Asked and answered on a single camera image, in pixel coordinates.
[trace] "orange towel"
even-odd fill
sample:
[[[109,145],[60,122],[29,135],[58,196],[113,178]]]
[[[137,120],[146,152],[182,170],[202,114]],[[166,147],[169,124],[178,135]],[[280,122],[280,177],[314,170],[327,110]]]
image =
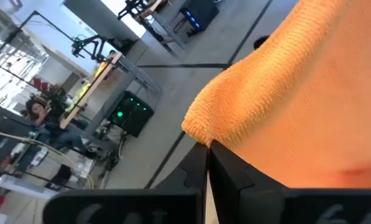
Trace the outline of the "orange towel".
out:
[[[371,0],[301,0],[182,127],[288,187],[371,187]]]

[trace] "yellow cable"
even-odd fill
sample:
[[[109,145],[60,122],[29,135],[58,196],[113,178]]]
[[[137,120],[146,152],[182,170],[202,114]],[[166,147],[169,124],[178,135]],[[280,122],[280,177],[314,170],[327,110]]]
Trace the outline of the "yellow cable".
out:
[[[37,143],[37,144],[41,144],[43,146],[45,146],[50,152],[54,152],[62,157],[64,157],[66,160],[70,161],[72,164],[73,164],[73,169],[76,169],[76,170],[79,170],[80,172],[85,172],[84,170],[81,170],[78,168],[78,166],[76,165],[76,163],[74,161],[72,161],[67,155],[65,155],[64,153],[54,149],[53,147],[47,145],[47,144],[44,144],[40,141],[36,141],[36,140],[33,140],[33,139],[30,139],[30,138],[24,138],[24,137],[19,137],[19,136],[13,136],[13,135],[10,135],[10,134],[6,134],[6,133],[1,133],[0,132],[0,135],[1,136],[5,136],[5,137],[9,137],[9,138],[13,138],[13,139],[17,139],[17,140],[20,140],[20,141],[24,141],[24,142],[28,142],[28,143]],[[90,185],[90,188],[91,189],[94,189],[94,181],[93,181],[93,178],[90,176],[89,173],[86,173],[87,174],[87,179],[88,179],[88,183]]]

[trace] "black floor stripe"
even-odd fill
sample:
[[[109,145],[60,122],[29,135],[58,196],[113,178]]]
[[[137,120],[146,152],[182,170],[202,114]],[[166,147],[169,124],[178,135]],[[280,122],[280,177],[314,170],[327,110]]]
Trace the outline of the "black floor stripe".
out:
[[[177,65],[138,65],[139,68],[228,68],[226,63],[198,63]]]
[[[177,146],[180,144],[181,140],[183,139],[183,137],[186,135],[186,133],[184,131],[181,131],[180,135],[177,137],[176,141],[173,143],[171,149],[169,150],[169,152],[166,154],[165,158],[163,159],[163,161],[161,162],[161,164],[159,165],[158,169],[155,171],[154,175],[151,177],[151,179],[148,181],[147,185],[144,187],[144,189],[149,189],[151,188],[151,186],[153,185],[153,183],[155,182],[156,178],[158,177],[158,175],[161,173],[163,167],[166,165],[166,163],[168,162],[168,160],[170,159],[170,157],[172,156],[173,152],[176,150]]]
[[[244,38],[242,39],[240,45],[237,47],[237,49],[235,50],[234,54],[230,57],[230,60],[228,61],[228,64],[229,65],[232,65],[234,63],[234,60],[235,60],[235,57],[238,55],[238,53],[240,53],[243,45],[245,44],[245,42],[248,40],[249,36],[252,34],[253,30],[255,30],[256,26],[259,24],[261,18],[265,15],[268,7],[270,6],[270,4],[273,2],[273,0],[268,0],[265,7],[261,10],[259,16],[256,18],[255,22],[253,23],[253,25],[250,27],[250,29],[248,30],[247,34],[244,36]]]
[[[244,38],[242,39],[241,43],[238,45],[238,47],[235,50],[234,54],[231,56],[230,60],[228,61],[228,64],[226,64],[227,67],[223,68],[223,70],[227,69],[229,66],[232,65],[232,63],[234,63],[235,57],[238,55],[238,53],[240,53],[243,45],[248,40],[249,36],[253,32],[253,30],[256,28],[256,26],[258,25],[258,23],[260,22],[261,18],[264,16],[264,14],[266,13],[268,7],[270,6],[270,4],[272,2],[273,2],[273,0],[268,0],[267,1],[265,7],[261,10],[259,16],[256,18],[256,20],[254,21],[254,23],[252,24],[252,26],[248,30],[247,34],[244,36]],[[173,155],[173,152],[176,150],[177,146],[179,145],[179,143],[181,142],[181,140],[183,139],[183,137],[185,135],[186,135],[186,133],[184,131],[182,131],[180,133],[180,135],[177,137],[176,141],[174,142],[174,144],[170,148],[169,152],[166,154],[165,158],[163,159],[163,161],[159,165],[158,169],[155,171],[154,175],[151,177],[151,179],[149,180],[149,182],[145,186],[145,189],[151,188],[151,186],[155,182],[156,178],[158,177],[159,173],[162,171],[163,167],[166,165],[166,163],[168,162],[168,160],[170,159],[170,157]]]

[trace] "wooden board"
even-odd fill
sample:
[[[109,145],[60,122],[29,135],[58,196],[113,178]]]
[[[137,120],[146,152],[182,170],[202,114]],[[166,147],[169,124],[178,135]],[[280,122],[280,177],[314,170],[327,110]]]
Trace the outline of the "wooden board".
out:
[[[122,53],[118,52],[114,55],[112,61],[110,64],[106,66],[104,71],[96,78],[96,80],[92,83],[88,91],[83,95],[82,99],[78,102],[78,105],[74,107],[74,109],[71,110],[71,112],[68,114],[66,118],[62,118],[60,120],[60,128],[65,129],[67,128],[68,124],[71,122],[74,117],[79,113],[82,106],[84,106],[87,103],[87,100],[89,97],[93,94],[93,92],[97,89],[99,84],[104,80],[104,78],[107,76],[107,74],[111,71],[111,69],[114,67],[112,64],[116,64],[117,61],[122,57]]]
[[[134,19],[139,22],[143,19],[145,19],[147,16],[150,16],[155,10],[156,8],[161,4],[161,3],[164,3],[166,0],[156,0],[154,2],[154,4],[152,4],[151,6],[149,6],[146,10],[144,10],[144,12],[142,12],[140,15],[138,15],[137,17],[135,17]]]

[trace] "concrete floor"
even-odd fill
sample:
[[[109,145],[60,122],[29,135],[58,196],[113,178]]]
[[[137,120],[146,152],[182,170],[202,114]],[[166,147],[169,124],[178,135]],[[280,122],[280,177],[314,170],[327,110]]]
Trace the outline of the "concrete floor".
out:
[[[171,0],[173,3],[182,0]],[[234,52],[255,23],[234,62],[253,52],[254,41],[262,35],[271,34],[285,19],[297,0],[238,0],[225,1],[220,13],[209,28],[189,40],[186,50],[174,58],[155,39],[145,34],[128,58],[136,65],[170,65],[176,63],[228,63]],[[256,23],[262,10],[266,11]],[[111,172],[108,189],[142,189],[150,181],[171,146],[181,133],[181,123],[189,105],[198,92],[222,69],[219,68],[145,68],[163,89],[156,113],[146,125],[139,138],[129,138],[124,146],[123,160]],[[152,187],[163,180],[189,152],[195,141],[185,135],[174,150]],[[212,195],[207,207],[207,222],[217,223]],[[18,195],[8,197],[1,212],[10,215],[9,224],[30,223],[36,216],[40,223],[40,202]]]

